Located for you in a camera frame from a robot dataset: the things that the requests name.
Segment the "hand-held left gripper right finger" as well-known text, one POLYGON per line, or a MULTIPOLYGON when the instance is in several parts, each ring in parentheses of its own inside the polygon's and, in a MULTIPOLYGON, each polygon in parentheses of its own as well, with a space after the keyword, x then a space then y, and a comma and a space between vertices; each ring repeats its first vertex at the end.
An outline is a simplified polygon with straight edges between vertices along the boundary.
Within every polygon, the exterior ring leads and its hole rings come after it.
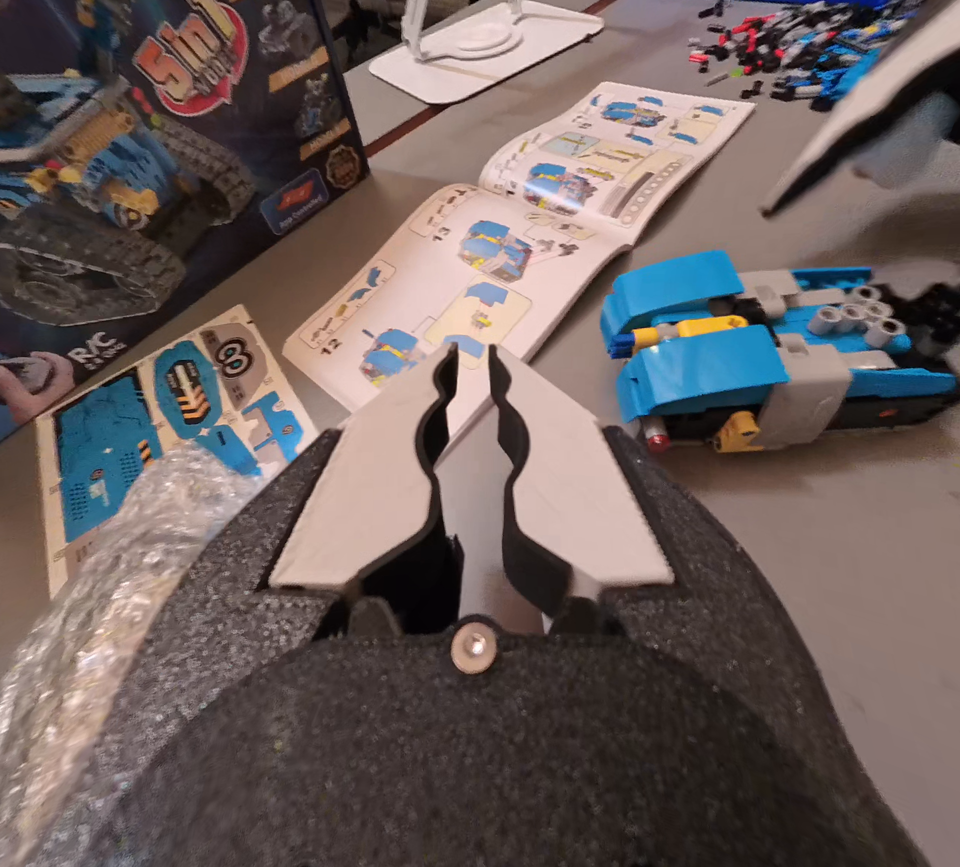
POLYGON ((487 361, 497 440, 510 460, 502 561, 546 618, 571 597, 667 587, 675 573, 601 422, 501 346, 487 361))

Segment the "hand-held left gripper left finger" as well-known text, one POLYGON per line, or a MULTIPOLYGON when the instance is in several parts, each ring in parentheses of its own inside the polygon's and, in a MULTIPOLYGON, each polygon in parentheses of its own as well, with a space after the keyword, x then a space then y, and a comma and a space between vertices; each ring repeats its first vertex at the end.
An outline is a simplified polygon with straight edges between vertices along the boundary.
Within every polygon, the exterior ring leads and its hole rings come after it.
POLYGON ((270 572, 272 588, 343 592, 394 562, 428 583, 450 542, 435 466, 450 441, 456 345, 351 414, 270 572))

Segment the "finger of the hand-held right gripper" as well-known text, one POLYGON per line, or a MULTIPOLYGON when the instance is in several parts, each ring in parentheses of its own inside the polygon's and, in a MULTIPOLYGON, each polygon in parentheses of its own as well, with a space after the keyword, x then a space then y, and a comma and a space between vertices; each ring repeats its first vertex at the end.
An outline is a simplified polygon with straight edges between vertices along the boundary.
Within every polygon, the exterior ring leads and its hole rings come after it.
POLYGON ((881 137, 931 93, 959 104, 959 0, 929 0, 786 168, 760 206, 776 216, 881 137))
POLYGON ((958 121, 958 101, 931 93, 860 151, 851 171, 882 189, 901 188, 930 165, 942 143, 958 141, 958 121))

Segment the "black cross connector piece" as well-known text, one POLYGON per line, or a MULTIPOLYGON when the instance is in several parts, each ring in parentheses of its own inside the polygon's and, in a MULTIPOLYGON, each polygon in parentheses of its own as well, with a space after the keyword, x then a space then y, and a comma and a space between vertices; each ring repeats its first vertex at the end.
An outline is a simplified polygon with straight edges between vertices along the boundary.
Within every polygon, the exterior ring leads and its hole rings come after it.
POLYGON ((959 339, 959 283, 928 286, 917 297, 903 300, 895 316, 906 326, 918 354, 942 357, 959 339))

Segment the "blue grey toy robot model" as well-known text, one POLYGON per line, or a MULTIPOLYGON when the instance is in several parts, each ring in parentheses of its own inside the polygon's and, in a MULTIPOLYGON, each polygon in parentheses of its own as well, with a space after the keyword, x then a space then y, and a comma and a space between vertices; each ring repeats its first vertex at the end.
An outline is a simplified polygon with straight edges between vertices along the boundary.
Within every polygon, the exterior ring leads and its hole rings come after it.
POLYGON ((703 442, 725 454, 926 424, 958 405, 958 342, 940 358, 913 344, 892 354, 808 324, 859 285, 880 287, 896 314, 934 284, 907 296, 866 266, 739 272, 722 250, 623 273, 601 312, 621 417, 653 452, 703 442))

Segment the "light grey connector assembly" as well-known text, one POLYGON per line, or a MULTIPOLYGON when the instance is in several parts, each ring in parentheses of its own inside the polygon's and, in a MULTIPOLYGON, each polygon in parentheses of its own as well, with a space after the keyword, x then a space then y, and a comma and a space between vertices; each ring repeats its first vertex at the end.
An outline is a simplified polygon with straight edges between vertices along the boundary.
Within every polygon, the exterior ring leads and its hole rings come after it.
POLYGON ((821 338, 858 335, 868 349, 892 355, 904 354, 912 346, 906 324, 882 288, 873 284, 852 287, 842 303, 819 307, 807 331, 821 338))

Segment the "grey desk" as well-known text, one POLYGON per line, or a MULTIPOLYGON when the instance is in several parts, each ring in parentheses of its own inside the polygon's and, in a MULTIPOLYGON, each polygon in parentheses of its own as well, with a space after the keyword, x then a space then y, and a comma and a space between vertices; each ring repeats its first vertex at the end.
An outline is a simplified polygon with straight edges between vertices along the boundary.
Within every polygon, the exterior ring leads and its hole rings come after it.
MULTIPOLYGON (((435 190, 477 182, 513 137, 557 117, 602 81, 699 93, 684 57, 705 0, 539 0, 596 7, 606 27, 442 112, 370 74, 345 74, 370 175, 290 237, 196 301, 102 381, 237 305, 319 430, 344 408, 282 359, 286 338, 435 190)), ((616 366, 599 311, 622 272, 717 247, 752 271, 902 267, 949 283, 958 261, 958 148, 945 144, 897 190, 836 171, 778 216, 759 207, 823 115, 764 96, 742 129, 671 195, 638 246, 609 263, 532 366, 598 419, 620 423, 616 366)), ((761 568, 812 652, 854 749, 933 865, 958 865, 958 411, 912 429, 830 436, 780 452, 700 446, 661 464, 761 568)))

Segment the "white desk lamp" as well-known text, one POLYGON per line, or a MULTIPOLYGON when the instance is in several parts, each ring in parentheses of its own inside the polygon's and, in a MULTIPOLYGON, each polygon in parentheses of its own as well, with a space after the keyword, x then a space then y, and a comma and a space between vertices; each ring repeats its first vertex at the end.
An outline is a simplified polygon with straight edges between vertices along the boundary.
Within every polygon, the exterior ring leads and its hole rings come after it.
POLYGON ((504 0, 426 33, 428 1, 405 0, 400 44, 370 74, 428 106, 462 102, 598 35, 603 18, 504 0))

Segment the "pile of small brick parts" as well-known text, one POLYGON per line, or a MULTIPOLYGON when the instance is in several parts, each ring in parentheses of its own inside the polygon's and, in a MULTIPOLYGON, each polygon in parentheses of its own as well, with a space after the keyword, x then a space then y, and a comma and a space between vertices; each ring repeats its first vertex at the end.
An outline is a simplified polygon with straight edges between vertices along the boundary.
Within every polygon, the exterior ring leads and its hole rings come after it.
POLYGON ((877 6, 820 0, 766 14, 729 15, 734 0, 715 0, 698 13, 708 36, 688 40, 688 63, 707 86, 742 84, 740 98, 766 94, 807 102, 828 113, 912 27, 929 0, 885 0, 877 6))

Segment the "blue sticker sheet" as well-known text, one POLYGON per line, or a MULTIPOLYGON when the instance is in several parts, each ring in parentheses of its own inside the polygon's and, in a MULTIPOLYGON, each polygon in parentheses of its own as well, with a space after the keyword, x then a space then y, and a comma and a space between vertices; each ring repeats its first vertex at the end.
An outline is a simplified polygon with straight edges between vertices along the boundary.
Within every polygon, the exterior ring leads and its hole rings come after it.
POLYGON ((194 443, 240 476, 271 479, 319 435, 243 305, 36 424, 50 597, 165 453, 194 443))

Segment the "open instruction booklet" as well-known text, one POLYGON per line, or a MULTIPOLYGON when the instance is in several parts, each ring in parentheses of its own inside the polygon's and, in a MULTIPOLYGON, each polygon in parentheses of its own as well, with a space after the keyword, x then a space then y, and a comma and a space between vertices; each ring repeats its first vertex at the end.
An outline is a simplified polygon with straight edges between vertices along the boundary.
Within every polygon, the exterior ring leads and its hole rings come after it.
POLYGON ((457 438, 490 403, 488 349, 528 360, 670 194, 747 121, 746 100, 605 81, 428 197, 283 345, 349 412, 456 344, 457 438))

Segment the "crumpled clear plastic wrap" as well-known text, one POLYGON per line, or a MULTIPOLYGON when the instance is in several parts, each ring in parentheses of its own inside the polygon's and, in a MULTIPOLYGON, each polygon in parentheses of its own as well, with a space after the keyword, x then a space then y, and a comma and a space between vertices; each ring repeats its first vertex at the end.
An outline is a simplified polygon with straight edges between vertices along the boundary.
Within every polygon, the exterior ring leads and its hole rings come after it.
POLYGON ((2 677, 2 865, 42 844, 162 605, 265 484, 195 441, 164 455, 19 645, 2 677))

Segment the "dark toy kit box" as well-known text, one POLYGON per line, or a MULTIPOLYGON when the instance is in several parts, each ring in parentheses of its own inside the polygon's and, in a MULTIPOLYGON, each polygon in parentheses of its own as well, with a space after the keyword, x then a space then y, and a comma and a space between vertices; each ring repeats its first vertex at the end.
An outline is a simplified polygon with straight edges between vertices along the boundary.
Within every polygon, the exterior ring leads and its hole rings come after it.
POLYGON ((2 439, 369 173, 321 0, 2 0, 2 439))

